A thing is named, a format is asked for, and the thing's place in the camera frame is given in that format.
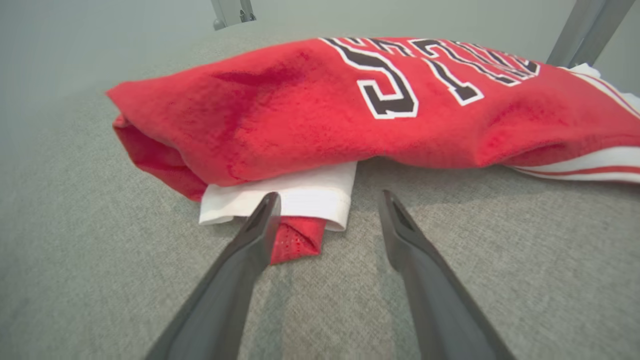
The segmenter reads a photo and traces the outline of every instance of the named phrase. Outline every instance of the red mesh fabric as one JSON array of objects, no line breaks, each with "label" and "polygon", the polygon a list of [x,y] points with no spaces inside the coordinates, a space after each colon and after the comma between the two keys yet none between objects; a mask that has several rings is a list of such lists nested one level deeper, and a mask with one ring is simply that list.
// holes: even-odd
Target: red mesh fabric
[{"label": "red mesh fabric", "polygon": [[282,217],[271,264],[320,255],[325,225],[326,220],[319,218]]}]

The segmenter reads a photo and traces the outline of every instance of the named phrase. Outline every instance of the jersey lettering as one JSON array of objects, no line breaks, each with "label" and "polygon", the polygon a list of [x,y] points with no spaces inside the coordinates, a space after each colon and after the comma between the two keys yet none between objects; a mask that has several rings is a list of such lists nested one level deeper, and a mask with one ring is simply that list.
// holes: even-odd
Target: jersey lettering
[{"label": "jersey lettering", "polygon": [[373,79],[358,80],[360,92],[376,119],[415,117],[418,114],[418,100],[411,85],[391,61],[371,51],[355,49],[336,38],[323,38],[327,44],[338,50],[348,65],[366,71],[378,71],[387,76],[394,89],[393,94],[383,94]]},{"label": "jersey lettering", "polygon": [[455,53],[455,51],[453,51],[453,49],[449,47],[444,41],[433,40],[433,39],[418,39],[418,40],[410,40],[409,43],[411,43],[411,45],[413,45],[416,49],[418,49],[420,52],[422,52],[423,54],[425,54],[426,56],[432,59],[439,57],[439,55],[433,50],[441,49],[442,51],[444,51],[445,54],[448,55],[448,57],[451,60],[460,64],[468,65],[472,67],[474,70],[478,71],[480,74],[485,75],[491,80],[502,83],[503,85],[514,86],[520,83],[519,81],[511,79],[507,76],[495,74],[487,70],[486,68],[484,68],[478,63],[463,59],[462,57],[458,56]]},{"label": "jersey lettering", "polygon": [[495,53],[490,53],[487,49],[480,49],[473,44],[464,42],[455,42],[455,44],[462,47],[464,50],[467,50],[481,62],[492,65],[498,70],[508,72],[520,79],[529,79],[531,77],[531,75],[527,72],[517,70],[516,68],[509,65],[506,61],[504,61],[504,59],[502,59],[500,56]]},{"label": "jersey lettering", "polygon": [[392,42],[377,38],[368,38],[367,40],[370,41],[375,47],[386,53],[393,53],[392,49],[395,49],[403,56],[414,56],[406,46],[400,44],[399,42]]},{"label": "jersey lettering", "polygon": [[[465,42],[434,39],[412,39],[401,42],[378,38],[344,38],[345,42],[350,43],[346,44],[338,38],[321,40],[336,49],[349,66],[358,70],[378,71],[386,75],[393,88],[392,94],[383,94],[374,79],[356,81],[367,107],[376,119],[417,116],[419,101],[411,84],[387,58],[388,56],[415,58],[416,55],[405,46],[404,41],[422,55],[418,57],[429,67],[434,77],[447,87],[449,93],[461,106],[484,99],[484,94],[474,84],[457,78],[447,67],[448,60],[469,66],[489,80],[509,87],[519,85],[522,81],[540,73],[540,66],[533,61]],[[447,59],[438,59],[441,55],[446,56]]]}]

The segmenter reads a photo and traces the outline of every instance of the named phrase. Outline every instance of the white stripe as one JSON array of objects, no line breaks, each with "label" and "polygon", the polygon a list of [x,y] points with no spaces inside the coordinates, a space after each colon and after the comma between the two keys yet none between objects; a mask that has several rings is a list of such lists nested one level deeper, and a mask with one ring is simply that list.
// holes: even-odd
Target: white stripe
[{"label": "white stripe", "polygon": [[603,83],[606,83],[606,81],[604,80],[596,80],[594,78],[592,78],[591,76],[587,76],[587,75],[583,75],[583,74],[579,74],[576,72],[570,72],[571,75],[577,76],[578,78],[583,79],[584,81],[588,82],[589,84],[595,86],[598,90],[602,91],[603,93],[607,94],[611,99],[613,99],[613,101],[617,102],[618,105],[622,106],[625,110],[627,110],[630,114],[632,114],[633,116],[635,116],[636,118],[640,119],[640,116],[638,116],[638,109],[634,109],[633,107],[627,105],[624,101],[622,101],[622,94],[619,92],[613,92],[611,91],[609,88],[607,88]]},{"label": "white stripe", "polygon": [[572,174],[572,175],[541,175],[534,174],[532,172],[522,171],[517,168],[513,168],[517,172],[523,174],[542,177],[544,179],[557,179],[557,180],[578,180],[578,181],[628,181],[631,183],[640,183],[640,174],[632,172],[601,172],[597,174]]},{"label": "white stripe", "polygon": [[602,149],[575,159],[538,167],[517,167],[522,170],[541,172],[565,172],[598,167],[640,168],[640,147],[616,146]]}]

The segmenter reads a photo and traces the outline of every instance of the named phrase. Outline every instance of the gray couch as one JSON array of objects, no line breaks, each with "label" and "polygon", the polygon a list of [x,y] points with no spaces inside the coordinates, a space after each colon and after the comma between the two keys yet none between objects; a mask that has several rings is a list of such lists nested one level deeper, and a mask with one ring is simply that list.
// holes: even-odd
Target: gray couch
[{"label": "gray couch", "polygon": [[[260,22],[135,78],[320,34]],[[136,359],[239,229],[134,168],[98,86],[20,120],[0,179],[0,359]],[[519,359],[637,359],[640,186],[361,162],[349,228],[258,281],[245,358],[419,357],[376,196],[393,190]]]}]

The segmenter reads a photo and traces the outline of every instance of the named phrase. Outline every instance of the white fabric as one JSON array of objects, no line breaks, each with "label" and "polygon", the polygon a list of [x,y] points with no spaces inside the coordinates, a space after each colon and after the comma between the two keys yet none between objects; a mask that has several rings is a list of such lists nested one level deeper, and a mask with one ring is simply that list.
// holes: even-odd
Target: white fabric
[{"label": "white fabric", "polygon": [[542,177],[543,179],[576,180],[576,181],[626,181],[628,183],[640,183],[640,174],[632,172],[597,172],[594,174],[570,174],[570,175],[545,175],[513,168],[523,174]]},{"label": "white fabric", "polygon": [[590,152],[578,158],[537,167],[516,167],[520,170],[540,172],[567,172],[598,167],[640,168],[640,147],[616,146]]},{"label": "white fabric", "polygon": [[594,78],[598,78],[598,79],[600,78],[600,71],[597,71],[596,69],[594,69],[593,67],[591,67],[587,63],[583,63],[583,64],[580,64],[578,66],[574,66],[574,67],[570,68],[569,70],[571,70],[573,72],[577,72],[579,74],[585,74],[585,75],[593,76]]},{"label": "white fabric", "polygon": [[356,164],[329,165],[237,186],[209,185],[200,205],[200,225],[248,217],[265,194],[278,192],[281,215],[323,218],[327,230],[344,231]]}]

